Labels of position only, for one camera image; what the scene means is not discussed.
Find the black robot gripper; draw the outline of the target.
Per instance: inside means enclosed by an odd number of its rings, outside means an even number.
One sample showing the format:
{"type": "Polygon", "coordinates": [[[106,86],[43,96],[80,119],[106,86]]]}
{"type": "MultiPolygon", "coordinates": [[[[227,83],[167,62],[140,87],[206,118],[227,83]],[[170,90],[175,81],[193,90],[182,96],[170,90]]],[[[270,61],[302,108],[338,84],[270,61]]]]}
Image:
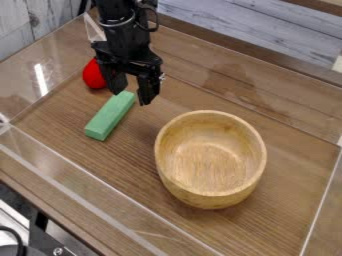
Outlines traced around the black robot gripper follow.
{"type": "Polygon", "coordinates": [[[135,75],[139,103],[148,105],[160,93],[163,78],[163,60],[150,48],[150,34],[159,25],[151,27],[146,19],[100,19],[99,24],[106,39],[95,41],[91,47],[107,87],[118,95],[128,86],[126,74],[135,75]]]}

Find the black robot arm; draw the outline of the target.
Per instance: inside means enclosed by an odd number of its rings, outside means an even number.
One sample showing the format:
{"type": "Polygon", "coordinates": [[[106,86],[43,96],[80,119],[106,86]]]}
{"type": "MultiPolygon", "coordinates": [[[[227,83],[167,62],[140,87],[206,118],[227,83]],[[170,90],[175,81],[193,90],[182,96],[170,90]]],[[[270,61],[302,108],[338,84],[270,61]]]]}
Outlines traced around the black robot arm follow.
{"type": "Polygon", "coordinates": [[[106,39],[91,43],[99,70],[110,91],[118,95],[128,86],[127,75],[138,81],[140,105],[160,93],[163,60],[150,48],[159,29],[158,0],[95,0],[99,25],[106,39]]]}

